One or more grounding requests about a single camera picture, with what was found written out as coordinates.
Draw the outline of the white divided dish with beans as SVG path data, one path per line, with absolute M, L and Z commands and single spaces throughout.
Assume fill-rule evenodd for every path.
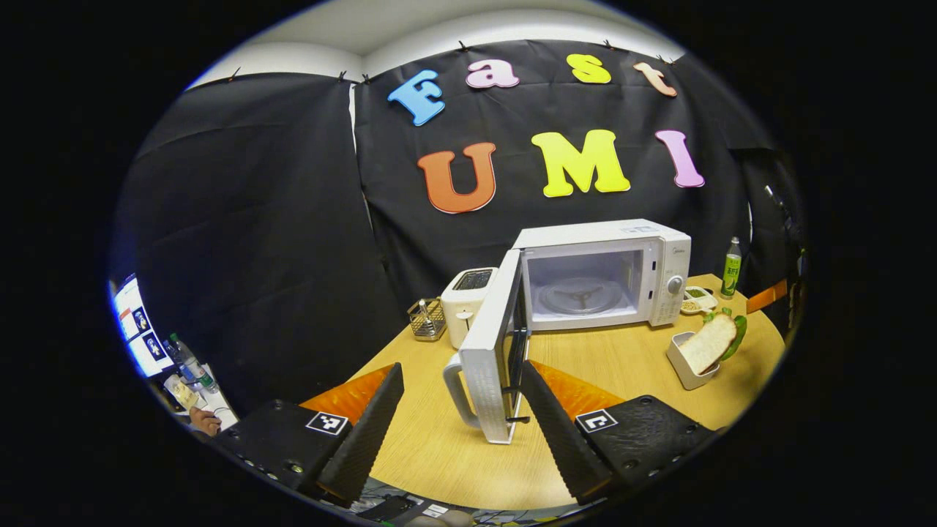
M 684 291 L 684 299 L 680 311 L 684 315 L 711 313 L 719 304 L 713 296 L 713 291 L 700 286 L 688 285 Z

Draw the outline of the clear plastic water bottle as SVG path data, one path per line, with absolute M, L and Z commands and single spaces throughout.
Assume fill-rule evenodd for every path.
M 173 353 L 173 360 L 175 363 L 183 368 L 201 390 L 207 391 L 210 394 L 217 394 L 218 391 L 220 391 L 220 386 L 218 386 L 217 381 L 208 374 L 208 371 L 205 370 L 205 367 L 198 361 L 198 358 L 194 356 L 190 347 L 177 336 L 177 333 L 170 334 L 167 344 L 168 350 Z

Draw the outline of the white microwave oven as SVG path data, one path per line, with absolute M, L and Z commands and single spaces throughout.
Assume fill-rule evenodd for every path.
M 688 234 L 643 219 L 520 231 L 443 370 L 463 422 L 511 443 L 532 333 L 675 323 L 690 255 Z

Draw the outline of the green label drink bottle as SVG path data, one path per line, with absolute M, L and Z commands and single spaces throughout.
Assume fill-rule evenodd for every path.
M 736 288 L 739 286 L 741 264 L 742 254 L 740 239 L 737 236 L 733 236 L 724 259 L 722 287 L 720 287 L 720 296 L 722 298 L 731 299 L 735 296 Z

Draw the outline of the computer monitor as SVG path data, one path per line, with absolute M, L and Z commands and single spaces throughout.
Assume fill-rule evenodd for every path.
M 150 319 L 136 274 L 130 274 L 115 287 L 111 306 L 137 373 L 147 379 L 170 370 L 174 362 Z

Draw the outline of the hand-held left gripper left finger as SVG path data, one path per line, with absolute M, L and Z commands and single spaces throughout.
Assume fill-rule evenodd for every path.
M 271 400 L 215 435 L 213 447 L 296 493 L 350 506 L 404 391 L 402 364 L 392 363 L 301 405 Z

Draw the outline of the black backdrop cloth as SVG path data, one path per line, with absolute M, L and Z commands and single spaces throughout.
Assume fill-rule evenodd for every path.
M 630 219 L 689 234 L 690 274 L 722 273 L 739 237 L 745 296 L 806 249 L 792 160 L 702 61 L 513 40 L 358 86 L 185 91 L 130 165 L 108 263 L 243 413 L 351 377 L 523 229 Z

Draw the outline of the white bread lettuce sandwich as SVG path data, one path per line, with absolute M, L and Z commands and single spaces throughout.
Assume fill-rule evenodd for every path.
M 733 315 L 730 308 L 707 313 L 703 326 L 682 345 L 693 374 L 703 375 L 733 356 L 747 333 L 747 317 Z

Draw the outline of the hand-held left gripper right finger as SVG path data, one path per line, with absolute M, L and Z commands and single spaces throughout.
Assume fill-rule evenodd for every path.
M 618 397 L 533 360 L 522 366 L 520 390 L 581 506 L 639 493 L 717 436 L 652 395 Z

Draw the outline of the white toaster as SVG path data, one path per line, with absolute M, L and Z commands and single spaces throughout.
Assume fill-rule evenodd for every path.
M 498 267 L 471 268 L 459 272 L 441 295 L 441 306 L 447 324 L 449 343 L 458 349 L 469 333 L 474 319 L 488 295 Z

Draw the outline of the white rectangular container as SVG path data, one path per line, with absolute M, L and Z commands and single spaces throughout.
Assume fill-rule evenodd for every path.
M 673 337 L 671 337 L 671 343 L 666 351 L 666 356 L 673 369 L 676 371 L 680 383 L 682 383 L 684 389 L 688 391 L 705 386 L 705 384 L 717 375 L 720 371 L 720 367 L 722 367 L 722 364 L 717 363 L 714 367 L 709 368 L 706 373 L 700 375 L 694 373 L 682 349 L 682 346 L 694 336 L 694 334 L 694 332 L 674 334 Z

